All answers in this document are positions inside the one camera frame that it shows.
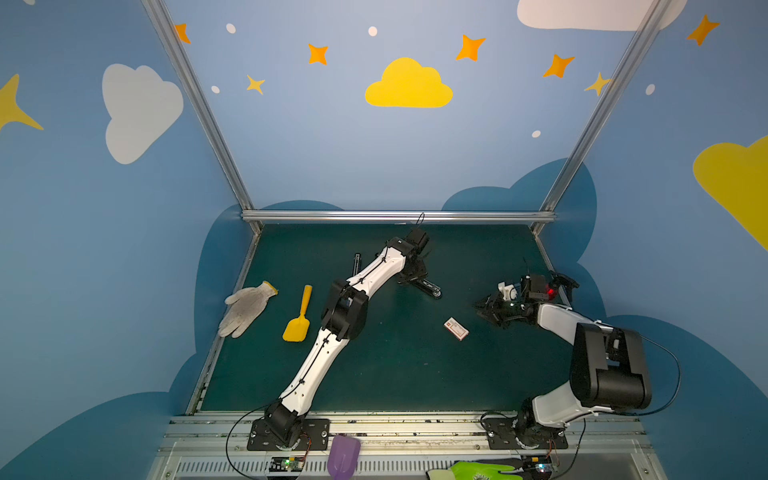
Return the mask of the aluminium front rail bed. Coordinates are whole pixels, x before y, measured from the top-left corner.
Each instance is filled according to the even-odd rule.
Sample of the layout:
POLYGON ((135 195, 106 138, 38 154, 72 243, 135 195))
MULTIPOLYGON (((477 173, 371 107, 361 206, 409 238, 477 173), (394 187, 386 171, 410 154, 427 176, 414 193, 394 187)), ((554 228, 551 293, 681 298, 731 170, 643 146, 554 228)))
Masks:
POLYGON ((501 463, 524 456, 549 457, 555 479, 663 479, 664 468, 638 419, 610 415, 572 423, 567 449, 492 450, 480 421, 507 417, 479 411, 315 412, 328 419, 325 451, 248 451, 256 414, 213 412, 171 419, 150 467, 150 479, 326 479, 335 436, 361 442, 356 479, 424 479, 456 462, 501 463), (272 457, 303 457, 301 473, 270 473, 272 457))

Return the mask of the aluminium frame right post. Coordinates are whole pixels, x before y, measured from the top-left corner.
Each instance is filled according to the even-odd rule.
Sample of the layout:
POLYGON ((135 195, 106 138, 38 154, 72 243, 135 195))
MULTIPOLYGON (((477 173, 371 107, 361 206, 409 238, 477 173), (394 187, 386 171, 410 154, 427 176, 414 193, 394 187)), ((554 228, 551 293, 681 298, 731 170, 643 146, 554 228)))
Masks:
POLYGON ((607 85, 605 93, 600 96, 574 149, 567 157, 541 204, 537 221, 531 225, 531 231, 535 237, 542 233, 547 223, 552 223, 555 220, 555 210, 558 204, 606 125, 626 87, 631 82, 634 73, 642 63, 658 33, 662 30, 663 19, 672 4, 671 0, 655 0, 650 3, 645 16, 613 72, 612 81, 607 85))

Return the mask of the green work glove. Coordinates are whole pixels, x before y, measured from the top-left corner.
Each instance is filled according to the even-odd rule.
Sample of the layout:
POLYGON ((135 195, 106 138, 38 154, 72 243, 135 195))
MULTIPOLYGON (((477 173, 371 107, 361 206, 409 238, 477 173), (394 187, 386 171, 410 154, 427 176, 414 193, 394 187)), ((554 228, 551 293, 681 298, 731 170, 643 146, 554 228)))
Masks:
POLYGON ((522 472, 509 465, 460 461, 445 469, 432 469, 429 480, 522 480, 522 472))

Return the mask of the black stapler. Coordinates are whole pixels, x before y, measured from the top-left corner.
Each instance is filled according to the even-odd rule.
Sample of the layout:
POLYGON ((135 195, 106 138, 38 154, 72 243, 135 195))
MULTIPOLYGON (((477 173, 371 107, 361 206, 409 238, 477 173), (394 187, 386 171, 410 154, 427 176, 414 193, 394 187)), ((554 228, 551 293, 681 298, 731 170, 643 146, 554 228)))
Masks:
POLYGON ((429 281, 427 278, 414 279, 410 281, 410 284, 435 299, 442 298, 441 288, 436 284, 434 284, 433 282, 429 281))

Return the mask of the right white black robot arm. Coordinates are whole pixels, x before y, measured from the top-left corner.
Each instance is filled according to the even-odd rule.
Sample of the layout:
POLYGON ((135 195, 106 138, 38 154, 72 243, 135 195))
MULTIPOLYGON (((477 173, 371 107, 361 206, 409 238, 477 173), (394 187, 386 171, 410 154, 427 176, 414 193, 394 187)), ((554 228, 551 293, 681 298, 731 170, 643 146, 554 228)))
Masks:
POLYGON ((516 437, 533 444, 595 413, 630 413, 647 408, 652 387, 642 336, 591 320, 565 306, 521 302, 500 292, 477 302, 478 314, 498 326, 531 323, 572 347, 568 380, 529 398, 514 423, 516 437))

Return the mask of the green circuit board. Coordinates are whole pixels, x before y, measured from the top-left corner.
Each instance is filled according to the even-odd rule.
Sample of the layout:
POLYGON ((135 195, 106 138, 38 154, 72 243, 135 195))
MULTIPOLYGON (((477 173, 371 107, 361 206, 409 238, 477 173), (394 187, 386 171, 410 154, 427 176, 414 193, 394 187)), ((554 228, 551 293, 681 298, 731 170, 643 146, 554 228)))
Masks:
POLYGON ((272 457, 268 471, 270 473, 301 473, 304 469, 303 457, 272 457))
POLYGON ((554 470, 549 457, 524 456, 521 458, 521 471, 532 479, 550 479, 554 470))

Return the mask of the white knit work glove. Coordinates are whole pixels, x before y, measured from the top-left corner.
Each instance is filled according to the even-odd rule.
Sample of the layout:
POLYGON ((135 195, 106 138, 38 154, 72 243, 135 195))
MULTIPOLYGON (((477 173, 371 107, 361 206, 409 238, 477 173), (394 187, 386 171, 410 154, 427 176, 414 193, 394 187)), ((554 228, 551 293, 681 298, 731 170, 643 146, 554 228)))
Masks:
POLYGON ((263 281, 257 287, 243 288, 227 297, 228 310, 219 324, 218 336, 240 337, 277 294, 278 290, 272 284, 263 281))

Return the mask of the yellow plastic scoop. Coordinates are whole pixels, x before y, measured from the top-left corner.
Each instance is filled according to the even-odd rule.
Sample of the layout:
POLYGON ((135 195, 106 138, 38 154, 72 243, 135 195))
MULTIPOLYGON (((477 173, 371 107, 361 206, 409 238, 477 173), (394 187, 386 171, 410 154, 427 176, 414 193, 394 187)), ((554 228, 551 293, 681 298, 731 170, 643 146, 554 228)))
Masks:
POLYGON ((306 339, 310 326, 310 321, 307 319, 306 313, 311 299, 312 290, 313 287, 311 285, 304 286, 299 315, 288 322, 282 334, 282 339, 285 342, 300 343, 306 339))

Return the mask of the red white staple box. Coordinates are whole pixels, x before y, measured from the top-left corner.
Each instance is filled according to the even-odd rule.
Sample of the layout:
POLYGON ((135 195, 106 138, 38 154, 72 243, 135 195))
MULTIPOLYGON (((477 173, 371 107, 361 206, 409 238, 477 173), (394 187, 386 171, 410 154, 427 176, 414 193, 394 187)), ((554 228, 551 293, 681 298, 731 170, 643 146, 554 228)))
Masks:
POLYGON ((444 323, 444 327, 459 341, 463 341, 469 335, 469 330, 453 317, 444 323))

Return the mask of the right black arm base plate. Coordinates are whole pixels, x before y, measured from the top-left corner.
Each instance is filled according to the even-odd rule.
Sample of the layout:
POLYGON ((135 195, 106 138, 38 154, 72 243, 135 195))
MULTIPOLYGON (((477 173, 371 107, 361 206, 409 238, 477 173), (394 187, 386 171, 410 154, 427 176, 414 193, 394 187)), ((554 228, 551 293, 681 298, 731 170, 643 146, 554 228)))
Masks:
POLYGON ((567 449, 568 441, 562 429, 538 424, 519 425, 516 418, 486 417, 480 421, 492 450, 567 449))

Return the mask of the right green circuit board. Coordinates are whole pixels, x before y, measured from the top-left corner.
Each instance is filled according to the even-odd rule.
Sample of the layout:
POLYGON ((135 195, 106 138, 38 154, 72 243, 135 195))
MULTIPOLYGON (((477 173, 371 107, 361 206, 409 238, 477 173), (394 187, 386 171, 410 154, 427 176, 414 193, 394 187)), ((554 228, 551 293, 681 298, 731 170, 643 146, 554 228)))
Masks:
POLYGON ((532 479, 550 479, 554 470, 549 457, 524 456, 521 458, 521 471, 532 479))

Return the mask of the aluminium frame post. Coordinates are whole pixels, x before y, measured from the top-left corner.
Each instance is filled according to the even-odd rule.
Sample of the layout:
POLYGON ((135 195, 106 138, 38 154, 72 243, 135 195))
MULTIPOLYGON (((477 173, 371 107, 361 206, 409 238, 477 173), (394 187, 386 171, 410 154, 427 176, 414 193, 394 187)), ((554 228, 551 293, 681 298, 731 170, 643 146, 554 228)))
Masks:
POLYGON ((606 125, 626 87, 631 82, 634 73, 642 63, 658 33, 662 30, 663 19, 672 4, 671 0, 655 0, 650 3, 645 16, 613 72, 612 81, 607 85, 605 93, 600 96, 574 149, 567 157, 541 204, 537 221, 531 225, 531 231, 535 237, 542 233, 547 223, 552 223, 555 220, 555 210, 558 204, 606 125))
POLYGON ((165 2, 160 0, 142 0, 141 3, 179 77, 183 90, 238 201, 241 214, 244 214, 246 210, 252 210, 254 207, 253 202, 221 129, 214 118, 210 105, 205 98, 204 91, 184 49, 183 42, 175 30, 175 25, 172 23, 172 18, 165 2))

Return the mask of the aluminium frame rear crossbar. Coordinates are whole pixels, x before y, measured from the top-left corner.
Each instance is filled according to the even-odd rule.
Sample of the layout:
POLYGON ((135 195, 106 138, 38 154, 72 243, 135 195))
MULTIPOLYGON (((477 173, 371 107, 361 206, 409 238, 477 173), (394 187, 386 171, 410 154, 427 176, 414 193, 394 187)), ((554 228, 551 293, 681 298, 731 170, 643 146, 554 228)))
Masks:
POLYGON ((532 224, 552 223, 553 212, 243 210, 250 222, 330 224, 532 224))

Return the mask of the left green circuit board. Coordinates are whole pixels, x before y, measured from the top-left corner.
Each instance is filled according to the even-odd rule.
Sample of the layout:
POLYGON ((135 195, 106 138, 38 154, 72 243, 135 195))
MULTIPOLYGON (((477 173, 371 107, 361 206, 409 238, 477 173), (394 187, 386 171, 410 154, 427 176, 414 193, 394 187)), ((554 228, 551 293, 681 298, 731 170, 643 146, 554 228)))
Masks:
POLYGON ((301 473, 304 469, 303 457, 272 457, 268 471, 270 473, 301 473))

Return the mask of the aluminium frame left post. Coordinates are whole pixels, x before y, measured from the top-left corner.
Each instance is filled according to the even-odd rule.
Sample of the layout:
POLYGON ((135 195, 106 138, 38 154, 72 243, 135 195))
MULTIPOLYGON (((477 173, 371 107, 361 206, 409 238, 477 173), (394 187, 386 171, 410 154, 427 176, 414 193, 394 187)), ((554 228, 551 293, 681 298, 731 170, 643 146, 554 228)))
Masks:
POLYGON ((175 30, 175 25, 172 23, 172 18, 165 2, 160 0, 142 0, 141 3, 179 77, 183 90, 238 201, 241 214, 244 214, 246 210, 252 210, 254 207, 253 202, 221 129, 214 118, 210 105, 205 98, 204 91, 184 49, 183 42, 175 30))

